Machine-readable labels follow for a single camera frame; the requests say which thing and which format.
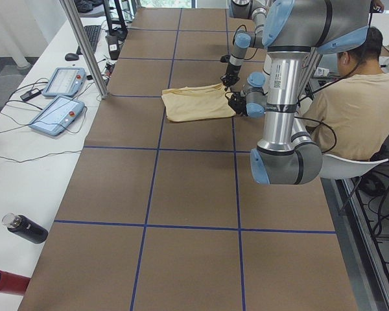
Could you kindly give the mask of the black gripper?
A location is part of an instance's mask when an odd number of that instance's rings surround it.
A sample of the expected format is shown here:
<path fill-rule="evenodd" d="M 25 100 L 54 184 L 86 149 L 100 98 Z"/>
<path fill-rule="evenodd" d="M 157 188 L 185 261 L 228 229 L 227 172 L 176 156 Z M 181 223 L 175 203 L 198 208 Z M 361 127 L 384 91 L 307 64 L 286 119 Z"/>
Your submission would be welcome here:
<path fill-rule="evenodd" d="M 241 65 L 234 65 L 232 63 L 228 63 L 226 74 L 220 77 L 225 90 L 234 86 L 240 80 L 239 72 L 241 70 L 241 67 Z"/>
<path fill-rule="evenodd" d="M 246 115 L 246 99 L 240 92 L 226 92 L 225 97 L 228 100 L 230 108 L 238 115 Z"/>

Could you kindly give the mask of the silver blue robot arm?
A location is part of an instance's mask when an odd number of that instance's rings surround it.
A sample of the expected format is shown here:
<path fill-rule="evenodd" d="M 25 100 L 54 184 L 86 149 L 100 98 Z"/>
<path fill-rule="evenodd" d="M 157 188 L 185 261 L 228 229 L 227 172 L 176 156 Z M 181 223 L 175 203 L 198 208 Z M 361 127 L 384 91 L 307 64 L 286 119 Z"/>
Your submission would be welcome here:
<path fill-rule="evenodd" d="M 233 47 L 230 54 L 222 56 L 220 61 L 227 63 L 226 72 L 220 77 L 226 89 L 239 81 L 239 73 L 249 48 L 264 49 L 263 31 L 266 18 L 273 1 L 228 1 L 232 18 L 247 19 L 254 23 L 253 32 L 242 30 L 239 26 L 233 35 Z"/>
<path fill-rule="evenodd" d="M 230 16 L 250 19 L 254 34 L 239 31 L 228 61 L 225 86 L 239 79 L 246 50 L 265 49 L 268 78 L 250 75 L 242 94 L 249 116 L 265 118 L 263 136 L 250 153 L 253 178 L 262 184 L 312 181 L 322 153 L 298 117 L 303 69 L 312 50 L 344 52 L 361 46 L 368 29 L 369 1 L 230 1 Z"/>

